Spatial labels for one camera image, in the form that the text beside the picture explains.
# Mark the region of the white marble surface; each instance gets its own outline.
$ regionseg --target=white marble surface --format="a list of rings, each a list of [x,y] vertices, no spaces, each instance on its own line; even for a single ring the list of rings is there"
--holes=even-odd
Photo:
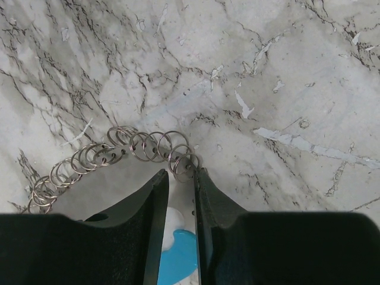
[[[378,1],[129,2],[0,0],[0,210],[134,125],[188,134],[249,210],[380,224]]]

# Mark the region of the blue plastic piece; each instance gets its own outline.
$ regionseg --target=blue plastic piece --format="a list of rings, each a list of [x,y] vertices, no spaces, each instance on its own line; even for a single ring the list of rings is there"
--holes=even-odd
[[[173,285],[198,267],[195,235],[187,230],[175,230],[173,234],[173,246],[161,254],[158,285]]]

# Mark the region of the chipped floor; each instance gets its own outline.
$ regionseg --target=chipped floor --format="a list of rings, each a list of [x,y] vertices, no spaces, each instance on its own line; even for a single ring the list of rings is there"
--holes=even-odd
[[[2,211],[109,127],[133,125],[187,134],[249,210],[358,211],[380,224],[378,1],[1,8]]]

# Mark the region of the black plastic part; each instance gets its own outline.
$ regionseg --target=black plastic part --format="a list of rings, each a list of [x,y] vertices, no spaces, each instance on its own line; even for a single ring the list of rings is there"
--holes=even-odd
[[[0,284],[156,285],[168,195],[161,170],[87,221],[0,215]]]
[[[194,174],[202,285],[380,284],[380,232],[356,213],[252,213]]]

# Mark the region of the white paint chip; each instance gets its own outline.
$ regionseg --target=white paint chip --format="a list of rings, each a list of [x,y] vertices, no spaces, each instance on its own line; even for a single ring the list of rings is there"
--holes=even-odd
[[[357,45],[357,43],[359,42],[360,33],[361,31],[358,32],[358,34],[356,34],[356,36],[354,36],[354,38],[352,39],[354,45]]]
[[[67,42],[70,38],[69,28],[61,28],[62,41]]]
[[[257,69],[258,69],[258,65],[257,65],[257,62],[262,59],[262,56],[269,50],[269,48],[271,47],[272,45],[272,42],[269,42],[266,46],[264,46],[258,53],[257,53],[257,56],[255,57],[255,60],[254,60],[254,75],[257,74]]]
[[[276,85],[276,87],[273,88],[273,93],[277,93],[278,90],[279,90],[280,88],[284,87],[284,86],[285,86],[285,84],[283,84],[283,83],[281,82],[281,80],[278,80],[278,81],[277,81],[277,85]]]
[[[380,169],[380,161],[370,159],[368,157],[354,156],[351,153],[345,153],[334,148],[320,147],[311,144],[300,135],[282,134],[280,131],[271,131],[270,129],[260,128],[254,130],[254,133],[272,141],[279,141],[291,148],[297,148],[307,151],[318,156],[330,157],[332,159],[340,159],[351,164],[361,164],[371,169]]]
[[[181,46],[183,46],[183,44],[185,43],[186,40],[187,40],[187,39],[182,39],[182,40],[180,40],[180,41],[179,41],[179,44],[180,44]]]
[[[117,105],[117,106],[121,105],[121,103],[119,101],[102,100],[99,102],[99,104],[103,104],[103,103],[108,103],[108,104]]]
[[[162,15],[161,15],[161,18],[160,18],[159,25],[158,25],[158,27],[157,27],[157,31],[156,31],[156,33],[158,33],[158,32],[160,31],[161,25],[162,25],[162,24],[165,22],[165,20],[166,20],[167,7],[168,7],[168,4],[166,3],[165,6],[164,6],[164,10],[162,11]]]
[[[213,81],[218,79],[219,72],[224,68],[224,65],[221,64],[218,68],[213,69],[213,72],[211,73],[210,81],[211,81],[211,91],[214,90],[214,83]]]
[[[242,112],[243,118],[247,119],[249,114],[251,114],[255,110],[255,108],[253,107],[251,110],[249,110],[248,106],[244,103],[243,98],[240,97],[236,89],[235,89],[235,96],[236,96],[237,102],[243,108],[243,112]]]
[[[247,64],[245,61],[242,62],[242,65],[243,65],[243,73],[244,74],[250,74],[253,72],[253,68],[249,66],[249,64]]]
[[[144,23],[144,19],[139,19],[137,20],[136,22],[136,28],[137,30],[139,30],[140,32],[144,31],[145,30],[145,23]]]
[[[56,128],[56,126],[55,126],[54,116],[53,116],[52,113],[51,113],[50,115],[51,115],[51,117],[52,117],[52,125],[53,125],[53,127],[54,127],[54,131],[57,132],[57,128]]]
[[[84,127],[83,131],[82,131],[79,135],[77,135],[77,136],[76,136],[75,138],[73,138],[72,140],[67,141],[67,142],[61,144],[61,147],[65,146],[65,145],[67,145],[67,144],[73,143],[74,141],[77,141],[77,140],[79,140],[81,137],[83,137],[84,133],[86,132],[87,128],[90,126],[90,124],[91,124],[92,121],[93,121],[93,118],[91,118],[91,119],[89,120],[89,122],[87,123],[87,125]]]
[[[380,45],[367,47],[366,51],[368,52],[368,51],[370,51],[370,50],[372,50],[374,48],[377,48],[378,46],[380,46]]]

